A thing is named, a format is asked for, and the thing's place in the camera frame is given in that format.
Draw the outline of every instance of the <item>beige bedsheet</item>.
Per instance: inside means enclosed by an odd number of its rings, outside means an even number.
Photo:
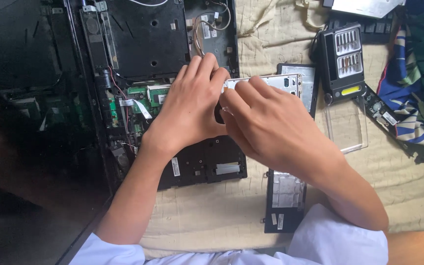
[[[289,0],[237,0],[240,71],[243,76],[276,72],[277,63],[309,63],[315,31],[304,26],[307,11]],[[309,12],[310,18],[319,16]],[[364,46],[366,82],[376,88],[387,62],[386,46]],[[323,128],[322,108],[316,122]],[[413,159],[368,120],[369,147],[347,154],[373,184],[390,219],[390,231],[424,230],[424,164]],[[183,251],[214,252],[288,244],[289,234],[264,234],[267,167],[248,159],[248,178],[158,192],[141,241],[147,257]],[[306,209],[325,197],[309,187]]]

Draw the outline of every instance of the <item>blue fabric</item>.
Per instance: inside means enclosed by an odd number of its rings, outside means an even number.
[[[186,253],[147,262],[147,265],[386,265],[387,239],[382,231],[369,231],[342,220],[318,204],[305,216],[287,253],[274,256],[254,250],[224,253]],[[139,245],[114,245],[95,234],[86,240],[70,265],[142,265]]]
[[[424,0],[407,0],[406,8],[377,93],[403,117],[397,139],[424,145]]]

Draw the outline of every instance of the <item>colorful fabric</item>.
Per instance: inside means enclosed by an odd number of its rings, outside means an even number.
[[[397,139],[424,145],[424,0],[408,0],[406,8],[377,93],[403,117]]]

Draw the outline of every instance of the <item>forearm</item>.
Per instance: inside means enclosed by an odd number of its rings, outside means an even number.
[[[389,219],[372,186],[346,162],[320,184],[333,209],[350,223],[368,230],[385,230]]]
[[[169,159],[168,155],[147,146],[140,148],[97,228],[99,238],[118,245],[140,242],[155,205],[161,173]]]

